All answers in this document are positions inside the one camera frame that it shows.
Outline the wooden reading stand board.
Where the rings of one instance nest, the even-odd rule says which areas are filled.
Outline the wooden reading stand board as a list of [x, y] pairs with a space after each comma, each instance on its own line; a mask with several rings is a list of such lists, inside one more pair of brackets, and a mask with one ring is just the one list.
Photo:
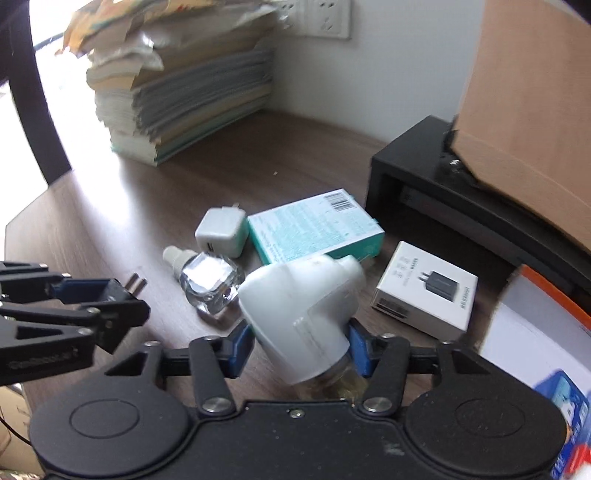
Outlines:
[[488, 1], [455, 152], [590, 247], [590, 25], [563, 1]]

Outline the white orange-edged box tray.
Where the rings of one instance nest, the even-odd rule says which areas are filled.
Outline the white orange-edged box tray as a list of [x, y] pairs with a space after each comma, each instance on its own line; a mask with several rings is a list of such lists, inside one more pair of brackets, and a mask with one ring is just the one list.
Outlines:
[[510, 277], [479, 347], [481, 356], [534, 387], [563, 370], [589, 413], [560, 479], [590, 477], [590, 316], [544, 276], [523, 265]]

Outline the black monitor riser shelf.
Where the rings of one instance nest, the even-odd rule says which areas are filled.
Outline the black monitor riser shelf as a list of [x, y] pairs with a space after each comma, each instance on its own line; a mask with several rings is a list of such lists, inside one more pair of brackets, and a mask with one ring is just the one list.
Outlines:
[[383, 226], [407, 206], [514, 266], [526, 264], [590, 308], [590, 256], [556, 227], [493, 191], [453, 150], [455, 124], [427, 116], [370, 160], [366, 209]]

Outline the white charger retail box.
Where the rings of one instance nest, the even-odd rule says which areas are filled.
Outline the white charger retail box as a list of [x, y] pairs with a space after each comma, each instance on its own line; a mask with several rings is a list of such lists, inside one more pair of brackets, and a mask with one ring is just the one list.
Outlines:
[[478, 277], [401, 241], [378, 282], [372, 307], [440, 341], [469, 327]]

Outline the clear liquid refill bottle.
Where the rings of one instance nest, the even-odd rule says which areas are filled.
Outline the clear liquid refill bottle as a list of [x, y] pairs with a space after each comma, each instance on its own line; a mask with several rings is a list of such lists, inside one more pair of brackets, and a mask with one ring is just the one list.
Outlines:
[[162, 253], [187, 301], [202, 315], [217, 316], [238, 296], [242, 268], [223, 255], [167, 246]]

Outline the white usb wall charger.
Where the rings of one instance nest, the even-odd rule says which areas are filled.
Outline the white usb wall charger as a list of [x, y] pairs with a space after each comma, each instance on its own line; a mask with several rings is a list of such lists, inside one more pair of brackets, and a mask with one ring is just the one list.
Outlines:
[[208, 209], [194, 233], [201, 251], [236, 259], [242, 255], [249, 228], [245, 210], [237, 206]]

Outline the blue tin case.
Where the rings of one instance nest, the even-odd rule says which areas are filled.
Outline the blue tin case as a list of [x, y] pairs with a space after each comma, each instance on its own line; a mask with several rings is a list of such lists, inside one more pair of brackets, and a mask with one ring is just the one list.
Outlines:
[[566, 472], [570, 456], [589, 413], [589, 401], [563, 370], [556, 370], [538, 383], [534, 390], [548, 398], [561, 412], [567, 433], [564, 445], [552, 468], [551, 475], [560, 479]]

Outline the stack of books and papers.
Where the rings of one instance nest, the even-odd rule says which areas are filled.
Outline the stack of books and papers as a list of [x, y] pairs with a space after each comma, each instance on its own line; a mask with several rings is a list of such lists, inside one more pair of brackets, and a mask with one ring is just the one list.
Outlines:
[[266, 107], [277, 24], [269, 1], [90, 1], [63, 49], [89, 61], [112, 150], [158, 165]]

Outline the white double wall socket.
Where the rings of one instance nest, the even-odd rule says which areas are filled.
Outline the white double wall socket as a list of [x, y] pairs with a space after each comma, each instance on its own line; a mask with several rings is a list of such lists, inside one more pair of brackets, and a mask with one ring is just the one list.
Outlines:
[[349, 0], [271, 1], [283, 34], [349, 40], [353, 2]]

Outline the teal white carton box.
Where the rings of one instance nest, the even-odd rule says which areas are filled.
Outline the teal white carton box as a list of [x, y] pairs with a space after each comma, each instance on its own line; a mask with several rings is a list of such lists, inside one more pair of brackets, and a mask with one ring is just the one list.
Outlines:
[[314, 254], [363, 261], [380, 253], [385, 238], [378, 222], [343, 189], [252, 214], [247, 224], [266, 265]]

